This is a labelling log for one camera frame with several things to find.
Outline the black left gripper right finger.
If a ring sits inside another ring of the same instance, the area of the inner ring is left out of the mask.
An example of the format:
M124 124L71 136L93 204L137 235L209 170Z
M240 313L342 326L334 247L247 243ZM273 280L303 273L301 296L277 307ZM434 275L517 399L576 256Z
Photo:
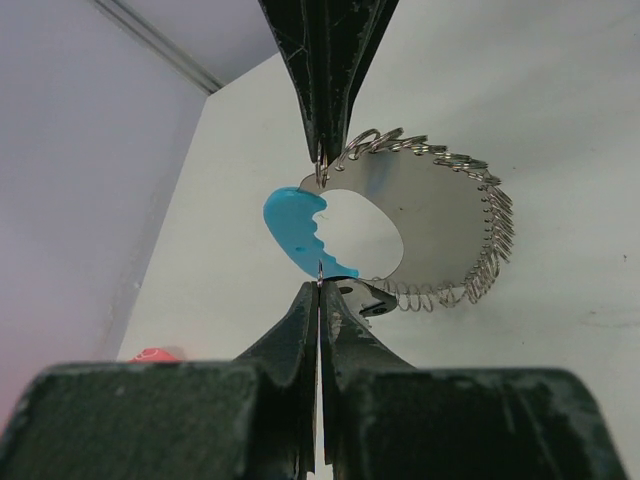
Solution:
M590 391L553 368L419 369L319 290L324 457L337 479L623 479Z

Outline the key with black tag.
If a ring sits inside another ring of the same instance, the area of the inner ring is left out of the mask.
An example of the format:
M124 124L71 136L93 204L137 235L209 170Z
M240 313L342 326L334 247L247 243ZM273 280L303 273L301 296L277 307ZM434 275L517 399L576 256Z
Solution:
M317 286L321 288L324 281L324 270L322 260L318 260L318 272L317 272Z

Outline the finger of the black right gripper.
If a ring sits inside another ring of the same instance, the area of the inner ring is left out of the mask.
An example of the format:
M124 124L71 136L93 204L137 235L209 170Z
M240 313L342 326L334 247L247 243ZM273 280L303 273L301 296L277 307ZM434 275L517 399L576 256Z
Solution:
M324 4L323 143L330 160L346 145L356 97L397 5L396 0Z
M323 153L325 101L321 86L321 28L323 1L263 0L260 8L292 81L310 161L316 163Z

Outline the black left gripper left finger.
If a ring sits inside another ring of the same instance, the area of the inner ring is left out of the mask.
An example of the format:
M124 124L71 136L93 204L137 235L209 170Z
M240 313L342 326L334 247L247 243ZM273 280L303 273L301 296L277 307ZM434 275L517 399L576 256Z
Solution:
M318 287L230 361L43 370L1 436L5 479L303 479L315 469Z

